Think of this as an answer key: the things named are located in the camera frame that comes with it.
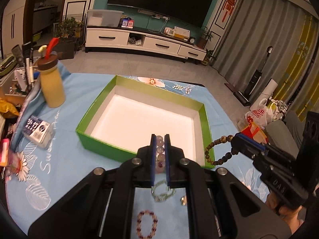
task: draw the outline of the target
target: tv stand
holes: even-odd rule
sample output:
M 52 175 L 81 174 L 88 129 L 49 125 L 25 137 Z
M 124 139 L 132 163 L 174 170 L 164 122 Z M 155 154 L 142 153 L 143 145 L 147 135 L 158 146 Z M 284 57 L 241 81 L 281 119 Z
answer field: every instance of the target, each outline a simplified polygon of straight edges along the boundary
M 139 34 L 141 45 L 129 44 L 130 34 Z M 202 61 L 206 55 L 204 49 L 190 44 L 188 41 L 168 36 L 162 33 L 153 33 L 145 28 L 133 29 L 121 27 L 88 26 L 85 52 L 103 51 L 102 48 L 126 49 L 129 51 L 144 51 L 151 54 L 164 54 L 182 59 L 197 59 Z

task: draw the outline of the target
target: yellow bottle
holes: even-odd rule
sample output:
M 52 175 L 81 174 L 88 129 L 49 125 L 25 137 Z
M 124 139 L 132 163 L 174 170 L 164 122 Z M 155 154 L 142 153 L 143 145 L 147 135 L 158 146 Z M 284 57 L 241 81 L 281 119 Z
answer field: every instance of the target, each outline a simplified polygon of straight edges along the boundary
M 57 63 L 57 55 L 50 55 L 48 59 L 42 57 L 38 61 L 41 89 L 50 108 L 59 107 L 65 101 L 63 83 L 56 66 Z

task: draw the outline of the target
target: brown bead bracelet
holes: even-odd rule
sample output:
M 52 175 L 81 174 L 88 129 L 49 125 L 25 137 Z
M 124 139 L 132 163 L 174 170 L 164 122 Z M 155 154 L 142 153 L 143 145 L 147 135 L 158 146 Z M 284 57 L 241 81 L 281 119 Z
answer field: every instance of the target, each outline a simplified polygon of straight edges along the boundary
M 230 152 L 226 153 L 225 156 L 223 156 L 221 159 L 218 159 L 217 161 L 212 161 L 210 156 L 209 156 L 209 150 L 211 150 L 215 145 L 230 142 L 230 141 L 232 141 L 233 137 L 234 137 L 233 135 L 222 136 L 221 138 L 210 143 L 205 148 L 205 158 L 207 159 L 207 162 L 210 163 L 211 165 L 222 165 L 223 163 L 227 162 L 230 158 L 232 158 L 233 155 L 238 155 L 239 151 L 232 148 Z

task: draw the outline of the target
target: green box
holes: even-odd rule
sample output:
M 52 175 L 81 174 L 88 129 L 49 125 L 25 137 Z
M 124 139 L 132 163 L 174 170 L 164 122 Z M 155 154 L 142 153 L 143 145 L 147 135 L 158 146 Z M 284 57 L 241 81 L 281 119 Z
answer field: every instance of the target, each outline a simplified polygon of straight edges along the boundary
M 169 130 L 172 145 L 185 157 L 214 167 L 204 154 L 212 137 L 203 103 L 122 76 L 108 83 L 76 128 L 85 149 L 119 162 L 149 145 L 151 133 L 165 135 L 154 130 Z M 215 160 L 213 148 L 210 158 Z

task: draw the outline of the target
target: plastic bag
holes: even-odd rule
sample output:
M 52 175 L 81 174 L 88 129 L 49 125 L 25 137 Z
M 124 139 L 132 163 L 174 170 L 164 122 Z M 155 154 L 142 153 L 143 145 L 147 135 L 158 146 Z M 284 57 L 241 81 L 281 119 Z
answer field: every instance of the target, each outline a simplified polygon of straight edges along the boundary
M 283 119 L 283 117 L 286 116 L 286 113 L 288 110 L 287 104 L 284 101 L 274 100 L 274 99 L 271 99 L 271 102 L 272 102 L 272 104 L 271 104 L 270 108 L 273 105 L 276 106 L 276 112 L 274 114 L 273 121 Z
M 256 110 L 245 114 L 248 123 L 255 122 L 261 129 L 264 129 L 268 123 L 272 122 L 276 109 L 268 108 L 266 103 L 267 99 L 262 99 Z

